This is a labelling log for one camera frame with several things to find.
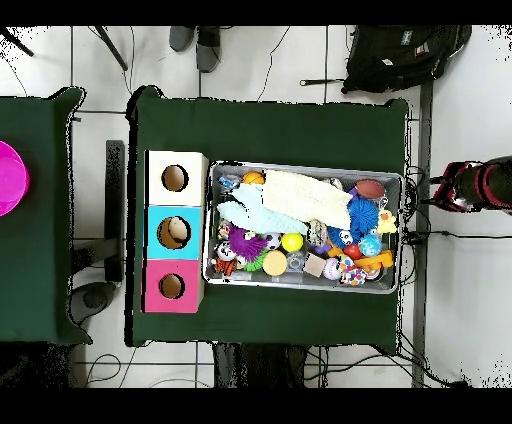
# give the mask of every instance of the stacked boxes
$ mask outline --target stacked boxes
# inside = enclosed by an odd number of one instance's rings
[[[201,276],[208,160],[201,153],[146,151],[142,312],[195,313]]]

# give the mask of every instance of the blue toy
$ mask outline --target blue toy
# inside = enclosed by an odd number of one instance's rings
[[[359,250],[364,256],[368,258],[377,256],[381,249],[382,242],[377,236],[373,236],[371,234],[364,236],[359,242]]]

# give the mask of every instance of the green table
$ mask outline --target green table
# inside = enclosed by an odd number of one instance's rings
[[[197,314],[140,312],[145,150],[403,174],[407,104],[236,103],[165,99],[141,87],[128,104],[130,149],[126,341],[376,344],[396,350],[398,291],[369,295],[207,285]]]
[[[30,188],[0,217],[0,341],[90,342],[66,314],[71,275],[69,120],[83,90],[48,99],[0,97],[0,140],[30,173]]]

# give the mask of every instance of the black cable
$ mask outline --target black cable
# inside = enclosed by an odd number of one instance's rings
[[[258,100],[256,100],[257,102],[260,101],[261,99],[261,96],[263,95],[263,93],[265,92],[265,89],[267,88],[267,81],[268,81],[268,74],[270,74],[270,69],[272,68],[272,55],[274,54],[274,52],[279,48],[279,46],[281,45],[281,43],[283,42],[284,40],[284,37],[286,36],[286,34],[288,33],[288,31],[290,30],[291,28],[291,25],[288,26],[288,28],[286,28],[286,31],[284,32],[283,36],[281,37],[281,39],[279,40],[279,43],[277,43],[277,46],[274,47],[274,49],[270,52],[270,66],[268,67],[268,71],[267,71],[267,76],[265,77],[265,85],[263,86],[263,90],[261,91],[260,95],[258,96]]]

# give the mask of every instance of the round hole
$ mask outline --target round hole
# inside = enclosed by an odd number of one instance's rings
[[[170,165],[162,173],[162,184],[169,191],[178,192],[188,184],[188,174],[180,165]]]
[[[179,275],[168,274],[158,283],[158,290],[167,299],[179,299],[185,291],[185,282]]]
[[[190,240],[190,225],[179,216],[165,218],[156,230],[156,237],[167,249],[181,249]]]

